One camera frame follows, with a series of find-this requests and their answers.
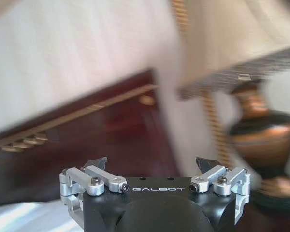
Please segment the lamp base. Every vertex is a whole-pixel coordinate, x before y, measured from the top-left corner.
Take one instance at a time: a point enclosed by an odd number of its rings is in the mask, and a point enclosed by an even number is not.
[[[290,179],[276,177],[264,180],[258,191],[252,191],[251,199],[259,206],[290,212]]]

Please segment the white wall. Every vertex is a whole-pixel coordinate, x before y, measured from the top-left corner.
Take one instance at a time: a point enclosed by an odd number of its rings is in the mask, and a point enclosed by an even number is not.
[[[0,131],[143,69],[154,67],[178,167],[217,157],[198,99],[179,101],[181,44],[168,0],[0,0]],[[266,87],[290,112],[290,72]],[[240,113],[216,93],[228,127]]]

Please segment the wooden cabinet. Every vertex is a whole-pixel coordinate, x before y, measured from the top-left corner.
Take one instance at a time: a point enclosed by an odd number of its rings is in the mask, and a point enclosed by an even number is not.
[[[93,93],[0,134],[40,125],[139,86],[151,71]],[[106,156],[106,170],[122,176],[178,176],[154,90],[44,131],[49,141],[20,153],[0,150],[0,204],[59,198],[58,175]]]

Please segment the dark red wood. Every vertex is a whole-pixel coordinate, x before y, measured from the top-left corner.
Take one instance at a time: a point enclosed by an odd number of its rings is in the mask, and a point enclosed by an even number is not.
[[[250,203],[236,225],[237,232],[290,232],[290,213],[259,208]]]
[[[88,95],[19,127],[0,138],[37,126],[96,102],[153,83],[151,71]],[[154,91],[147,93],[156,98]],[[64,168],[108,157],[106,169],[122,176],[178,176],[159,104],[139,96],[46,131],[50,141],[22,153],[0,150],[0,205],[59,198],[58,175]]]

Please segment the metal linkage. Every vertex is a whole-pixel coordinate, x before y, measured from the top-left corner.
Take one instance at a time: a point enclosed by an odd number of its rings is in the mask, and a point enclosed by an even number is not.
[[[221,175],[226,173],[227,169],[224,166],[217,165],[208,172],[191,178],[189,189],[192,192],[203,193],[207,192],[209,186]]]
[[[64,169],[59,175],[60,198],[68,207],[70,216],[84,228],[83,193],[98,197],[104,193],[104,185],[110,192],[123,193],[129,190],[127,180],[114,176],[96,166]]]
[[[111,192],[122,193],[129,191],[127,180],[122,176],[112,175],[93,165],[86,167],[85,173],[100,178]]]
[[[207,192],[213,184],[214,193],[219,196],[229,196],[231,192],[236,194],[235,224],[241,218],[244,205],[249,202],[250,174],[244,168],[234,168],[229,171],[221,165],[217,165],[201,176],[191,179],[190,190],[196,193]]]
[[[227,175],[221,176],[214,182],[214,192],[220,196],[236,194],[235,223],[241,218],[244,205],[250,197],[250,174],[244,168],[234,168]]]

